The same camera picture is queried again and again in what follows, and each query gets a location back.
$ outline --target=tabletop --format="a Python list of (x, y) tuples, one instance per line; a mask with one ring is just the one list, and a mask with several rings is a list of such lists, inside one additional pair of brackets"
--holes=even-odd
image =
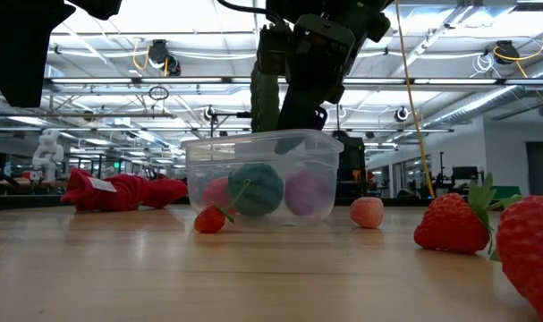
[(0, 321), (537, 321), (501, 264), (416, 245), (422, 212), (198, 234), (185, 206), (0, 211)]

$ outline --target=red stuffed toy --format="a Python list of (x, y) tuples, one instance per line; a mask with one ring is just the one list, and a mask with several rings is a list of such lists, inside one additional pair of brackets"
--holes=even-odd
[(72, 202), (77, 211), (129, 211), (140, 205), (163, 208), (186, 193), (185, 183), (179, 180), (149, 182), (136, 175), (118, 174), (101, 181), (85, 171), (72, 169), (61, 201)]

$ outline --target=strawberry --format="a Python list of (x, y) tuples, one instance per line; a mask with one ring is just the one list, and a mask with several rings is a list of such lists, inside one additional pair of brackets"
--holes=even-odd
[(224, 210), (216, 206), (207, 206), (193, 221), (193, 229), (200, 233), (217, 233), (224, 227), (226, 217), (230, 222), (234, 222)]
[(543, 317), (543, 196), (529, 196), (500, 216), (496, 234), (502, 269)]
[(233, 217), (229, 216), (229, 210), (242, 197), (248, 185), (250, 185), (250, 180), (246, 179), (243, 182), (243, 188), (226, 208), (220, 208), (215, 205), (205, 207), (193, 221), (193, 229), (200, 233), (217, 233), (224, 227), (226, 218), (232, 224), (235, 224)]
[(491, 174), (481, 187), (472, 182), (468, 203), (457, 193), (433, 200), (416, 227), (414, 241), (428, 250), (464, 254), (483, 250), (491, 234), (487, 206), (496, 193), (491, 190), (492, 182)]

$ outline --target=pink ball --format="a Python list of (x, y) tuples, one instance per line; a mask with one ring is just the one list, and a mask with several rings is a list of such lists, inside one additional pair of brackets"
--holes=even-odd
[(382, 224), (383, 207), (379, 198), (356, 199), (351, 205), (351, 219), (362, 228), (378, 228)]
[(285, 204), (296, 216), (311, 216), (332, 206), (335, 192), (325, 175), (303, 170), (285, 181)]
[[(201, 197), (206, 205), (218, 206), (226, 208), (231, 200), (227, 197), (225, 190), (227, 189), (227, 177), (215, 179), (208, 184), (208, 187), (203, 191)], [(237, 214), (235, 207), (227, 211), (228, 215)]]

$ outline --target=purple ball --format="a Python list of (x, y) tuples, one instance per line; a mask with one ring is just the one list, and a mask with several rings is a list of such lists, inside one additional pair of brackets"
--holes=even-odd
[(334, 187), (320, 173), (302, 170), (285, 181), (285, 204), (297, 216), (310, 216), (333, 202)]

